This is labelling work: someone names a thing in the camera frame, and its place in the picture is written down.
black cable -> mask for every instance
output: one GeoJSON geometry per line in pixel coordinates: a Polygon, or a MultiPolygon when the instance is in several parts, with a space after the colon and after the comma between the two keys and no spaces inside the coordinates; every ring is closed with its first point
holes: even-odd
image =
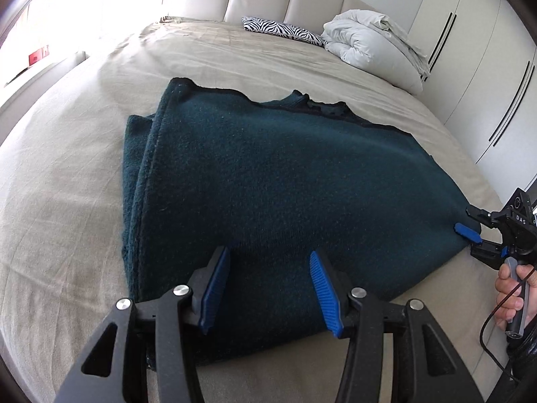
{"type": "Polygon", "coordinates": [[[520,281],[512,290],[510,293],[507,294],[507,296],[500,302],[498,305],[493,309],[493,311],[490,313],[489,317],[485,320],[483,323],[483,326],[481,327],[481,332],[479,333],[479,343],[481,344],[481,347],[487,353],[487,355],[490,356],[490,358],[494,361],[494,363],[502,370],[506,375],[508,375],[511,379],[513,379],[516,383],[520,383],[520,380],[517,379],[515,376],[513,376],[511,373],[509,373],[505,367],[500,364],[499,360],[496,359],[496,357],[492,354],[492,352],[487,348],[483,341],[483,333],[485,332],[485,327],[487,327],[487,324],[492,319],[494,314],[503,306],[503,304],[508,300],[509,297],[511,297],[517,289],[519,289],[522,286],[522,283],[527,282],[527,280],[530,278],[530,276],[535,272],[535,268],[533,268],[530,273],[522,280],[520,281]]]}

bright window light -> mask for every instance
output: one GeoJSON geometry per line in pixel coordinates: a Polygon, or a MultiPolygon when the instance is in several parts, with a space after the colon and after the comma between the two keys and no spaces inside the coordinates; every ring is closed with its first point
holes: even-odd
{"type": "Polygon", "coordinates": [[[0,90],[29,66],[28,56],[87,51],[100,36],[101,0],[32,0],[0,48],[0,90]]]}

blue gripper pad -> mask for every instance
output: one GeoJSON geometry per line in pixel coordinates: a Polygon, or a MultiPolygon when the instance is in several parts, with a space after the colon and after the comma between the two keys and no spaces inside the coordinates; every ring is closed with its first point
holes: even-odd
{"type": "Polygon", "coordinates": [[[466,227],[464,224],[461,224],[458,222],[455,224],[455,232],[461,235],[463,238],[468,239],[470,242],[473,242],[474,244],[482,244],[483,240],[481,239],[481,236],[479,233],[477,233],[475,230],[470,229],[469,227],[466,227]]]}
{"type": "Polygon", "coordinates": [[[312,252],[309,257],[309,272],[311,274],[313,285],[315,286],[315,292],[317,293],[321,311],[323,312],[324,322],[334,336],[339,338],[343,333],[341,304],[336,295],[336,290],[328,277],[327,271],[321,262],[321,258],[316,252],[312,252]]]}
{"type": "Polygon", "coordinates": [[[205,294],[203,294],[203,298],[201,299],[201,314],[198,326],[203,335],[207,335],[209,329],[213,327],[220,300],[222,299],[226,287],[229,268],[229,249],[224,247],[210,278],[207,289],[205,290],[205,294]]]}

bed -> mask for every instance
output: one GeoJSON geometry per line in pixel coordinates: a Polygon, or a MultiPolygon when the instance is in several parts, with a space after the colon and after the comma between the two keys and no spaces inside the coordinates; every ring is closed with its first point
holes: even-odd
{"type": "MultiPolygon", "coordinates": [[[[0,355],[34,403],[52,402],[71,364],[118,298],[121,158],[127,117],[154,113],[172,77],[233,88],[255,101],[293,89],[315,101],[344,101],[359,116],[396,126],[418,143],[471,204],[500,201],[452,135],[417,99],[320,47],[245,32],[241,16],[319,31],[359,0],[185,0],[154,23],[93,56],[54,85],[0,146],[0,355]],[[190,18],[205,19],[199,21],[190,18]]],[[[483,237],[497,239],[495,232],[483,237]]],[[[495,272],[465,249],[395,299],[420,298],[454,343],[486,397],[500,370],[479,345],[495,298],[495,272]]],[[[505,361],[505,339],[485,340],[505,361]]],[[[208,403],[333,401],[346,354],[328,332],[199,369],[208,403]]],[[[389,340],[381,401],[389,401],[389,340]]],[[[155,377],[148,378],[155,392],[155,377]]]]}

folded bedding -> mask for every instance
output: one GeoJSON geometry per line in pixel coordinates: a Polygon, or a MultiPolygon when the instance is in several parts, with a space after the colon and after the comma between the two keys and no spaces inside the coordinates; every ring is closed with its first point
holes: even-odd
{"type": "Polygon", "coordinates": [[[456,222],[480,230],[410,134],[298,91],[259,103],[171,80],[154,115],[128,119],[123,187],[135,301],[186,283],[217,246],[231,250],[215,326],[194,343],[198,363],[325,330],[314,249],[389,300],[466,246],[456,222]]]}
{"type": "Polygon", "coordinates": [[[372,10],[348,10],[324,25],[325,48],[344,62],[417,95],[430,74],[421,50],[390,17],[372,10]]]}

